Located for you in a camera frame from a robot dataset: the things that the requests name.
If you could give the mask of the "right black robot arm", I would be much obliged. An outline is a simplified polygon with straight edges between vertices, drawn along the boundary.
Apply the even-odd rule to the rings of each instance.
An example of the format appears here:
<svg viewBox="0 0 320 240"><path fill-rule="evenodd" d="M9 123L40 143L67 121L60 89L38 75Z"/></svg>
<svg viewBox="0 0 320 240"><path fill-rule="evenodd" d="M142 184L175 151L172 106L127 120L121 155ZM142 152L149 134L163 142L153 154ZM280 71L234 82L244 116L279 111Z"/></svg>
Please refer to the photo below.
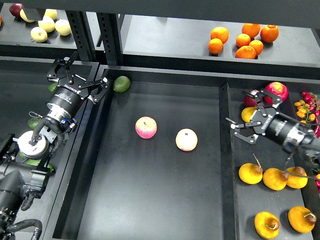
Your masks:
<svg viewBox="0 0 320 240"><path fill-rule="evenodd" d="M311 161L319 164L320 140L305 123L278 110L278 106L283 102L281 97L265 88L260 89L256 94L245 91L242 93L256 101L257 110L253 111L249 122L237 123L226 118L235 137L253 145L259 136L263 136L278 144L288 154L284 167L294 154L307 156Z"/></svg>

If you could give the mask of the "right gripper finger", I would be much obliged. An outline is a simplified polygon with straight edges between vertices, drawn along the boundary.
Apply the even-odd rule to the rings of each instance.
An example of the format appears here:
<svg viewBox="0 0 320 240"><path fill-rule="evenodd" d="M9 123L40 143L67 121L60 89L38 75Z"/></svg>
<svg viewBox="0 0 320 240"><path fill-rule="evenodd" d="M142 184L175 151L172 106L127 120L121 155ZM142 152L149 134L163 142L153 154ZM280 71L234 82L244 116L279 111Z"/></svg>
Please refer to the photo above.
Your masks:
<svg viewBox="0 0 320 240"><path fill-rule="evenodd" d="M259 135L255 132L254 127L260 127L262 125L260 121L237 123L228 117L226 117L225 120L228 121L230 133L234 137L251 145L257 142Z"/></svg>
<svg viewBox="0 0 320 240"><path fill-rule="evenodd" d="M253 114L253 117L257 114L261 114L263 117L266 117L268 115L267 111L274 111L276 114L279 114L281 112L279 110L279 105L283 102L282 98L265 90L265 88L258 91L257 95L254 96L258 109Z"/></svg>

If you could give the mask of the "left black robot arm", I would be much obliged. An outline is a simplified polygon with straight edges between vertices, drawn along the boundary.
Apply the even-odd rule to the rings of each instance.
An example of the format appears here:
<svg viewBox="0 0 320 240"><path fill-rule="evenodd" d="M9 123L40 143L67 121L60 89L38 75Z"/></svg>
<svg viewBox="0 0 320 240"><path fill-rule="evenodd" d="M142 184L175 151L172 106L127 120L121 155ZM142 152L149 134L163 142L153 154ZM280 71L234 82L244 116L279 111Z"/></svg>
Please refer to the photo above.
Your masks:
<svg viewBox="0 0 320 240"><path fill-rule="evenodd" d="M50 160L77 128L75 115L85 100L98 103L113 81L106 77L87 80L71 71L78 52L55 59L47 73L54 89L46 103L45 115L29 112L37 120L32 130L19 137L8 134L0 145L0 238L15 239L15 233L33 227L31 239L41 237L43 224L38 219L15 222L18 211L26 211L34 199L42 197L53 170Z"/></svg>

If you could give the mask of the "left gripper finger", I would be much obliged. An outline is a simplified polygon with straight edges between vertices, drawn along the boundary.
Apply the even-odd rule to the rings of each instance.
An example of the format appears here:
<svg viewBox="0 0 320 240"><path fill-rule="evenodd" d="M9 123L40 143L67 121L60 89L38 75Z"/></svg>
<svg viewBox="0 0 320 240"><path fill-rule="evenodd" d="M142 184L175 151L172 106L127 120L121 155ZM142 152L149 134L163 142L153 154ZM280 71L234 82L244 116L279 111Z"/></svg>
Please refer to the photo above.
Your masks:
<svg viewBox="0 0 320 240"><path fill-rule="evenodd" d="M68 83L73 84L74 79L71 73L70 66L77 58L78 52L74 51L70 57L65 57L64 59L55 59L46 75L47 80L50 82L58 83L60 81L60 78L58 77L58 71L59 69L63 68L65 70Z"/></svg>
<svg viewBox="0 0 320 240"><path fill-rule="evenodd" d="M109 71L104 70L98 80L88 81L77 75L80 82L77 84L77 95L82 100L90 100L93 104L97 104L110 90L110 80L107 79Z"/></svg>

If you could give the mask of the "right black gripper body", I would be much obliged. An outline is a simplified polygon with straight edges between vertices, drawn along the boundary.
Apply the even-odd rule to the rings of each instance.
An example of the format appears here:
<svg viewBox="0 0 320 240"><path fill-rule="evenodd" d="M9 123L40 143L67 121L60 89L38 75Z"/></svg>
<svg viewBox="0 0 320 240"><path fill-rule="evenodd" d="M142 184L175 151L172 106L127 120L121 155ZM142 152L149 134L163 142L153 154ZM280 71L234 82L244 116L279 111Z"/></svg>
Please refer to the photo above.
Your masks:
<svg viewBox="0 0 320 240"><path fill-rule="evenodd" d="M314 150L314 132L305 124L281 112L268 110L267 113L267 116L260 113L252 116L252 122L261 122L261 126L254 127L256 134L277 143L286 153Z"/></svg>

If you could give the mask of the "yellow pear behind arm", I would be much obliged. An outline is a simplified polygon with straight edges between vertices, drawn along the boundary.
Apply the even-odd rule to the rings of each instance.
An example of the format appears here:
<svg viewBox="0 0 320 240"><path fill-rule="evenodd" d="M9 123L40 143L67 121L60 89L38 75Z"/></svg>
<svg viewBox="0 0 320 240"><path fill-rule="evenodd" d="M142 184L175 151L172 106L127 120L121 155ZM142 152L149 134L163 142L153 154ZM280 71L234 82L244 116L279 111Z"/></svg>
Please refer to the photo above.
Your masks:
<svg viewBox="0 0 320 240"><path fill-rule="evenodd" d="M293 189L301 189L307 185L308 178L304 168L300 166L289 167L285 170L288 173L286 185Z"/></svg>

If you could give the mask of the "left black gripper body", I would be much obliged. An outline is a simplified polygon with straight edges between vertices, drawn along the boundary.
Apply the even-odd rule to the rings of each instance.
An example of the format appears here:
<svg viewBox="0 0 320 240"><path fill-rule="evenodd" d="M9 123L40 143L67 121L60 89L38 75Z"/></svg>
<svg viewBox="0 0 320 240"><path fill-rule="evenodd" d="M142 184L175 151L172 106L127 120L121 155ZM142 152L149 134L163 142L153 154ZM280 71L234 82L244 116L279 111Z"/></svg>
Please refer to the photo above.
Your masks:
<svg viewBox="0 0 320 240"><path fill-rule="evenodd" d="M87 88L79 88L84 83L85 81L79 77L74 77L73 83L70 83L66 77L61 78L47 102L47 107L51 109L59 106L68 113L69 118L75 117L81 105L89 96Z"/></svg>

